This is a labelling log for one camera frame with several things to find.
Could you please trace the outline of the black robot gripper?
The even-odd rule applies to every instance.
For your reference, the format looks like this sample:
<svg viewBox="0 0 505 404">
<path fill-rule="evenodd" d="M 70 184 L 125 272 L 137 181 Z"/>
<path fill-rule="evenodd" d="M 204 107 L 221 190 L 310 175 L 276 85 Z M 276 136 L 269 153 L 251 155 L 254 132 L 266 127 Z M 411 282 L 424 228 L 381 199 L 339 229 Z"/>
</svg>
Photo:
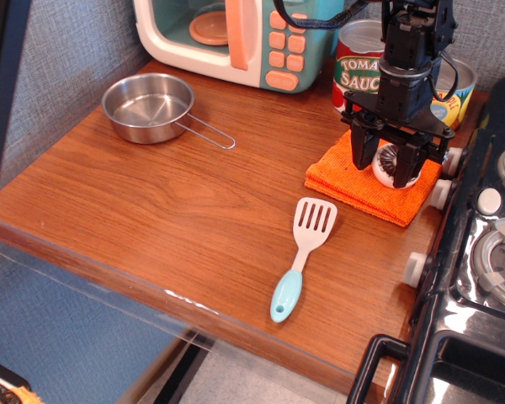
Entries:
<svg viewBox="0 0 505 404">
<path fill-rule="evenodd" d="M 384 57 L 379 60 L 377 94 L 347 91 L 342 120 L 351 126 L 353 164 L 366 169 L 373 161 L 381 139 L 398 149 L 393 180 L 395 189 L 418 178 L 427 159 L 444 162 L 455 133 L 430 110 L 434 98 L 445 101 L 436 90 L 442 61 L 453 69 L 449 54 L 441 54 L 417 69 L 401 69 Z"/>
</svg>

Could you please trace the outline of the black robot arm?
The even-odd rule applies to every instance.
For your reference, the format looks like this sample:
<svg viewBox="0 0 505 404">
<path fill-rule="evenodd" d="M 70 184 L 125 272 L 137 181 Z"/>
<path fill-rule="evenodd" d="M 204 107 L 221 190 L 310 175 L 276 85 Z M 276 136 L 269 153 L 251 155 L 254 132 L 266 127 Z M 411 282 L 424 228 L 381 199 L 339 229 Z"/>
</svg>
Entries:
<svg viewBox="0 0 505 404">
<path fill-rule="evenodd" d="M 446 48 L 457 27 L 451 1 L 384 1 L 385 44 L 377 93 L 348 91 L 342 119 L 351 129 L 354 166 L 363 170 L 379 156 L 380 141 L 396 148 L 395 189 L 418 178 L 427 160 L 441 163 L 454 132 L 430 109 Z"/>
</svg>

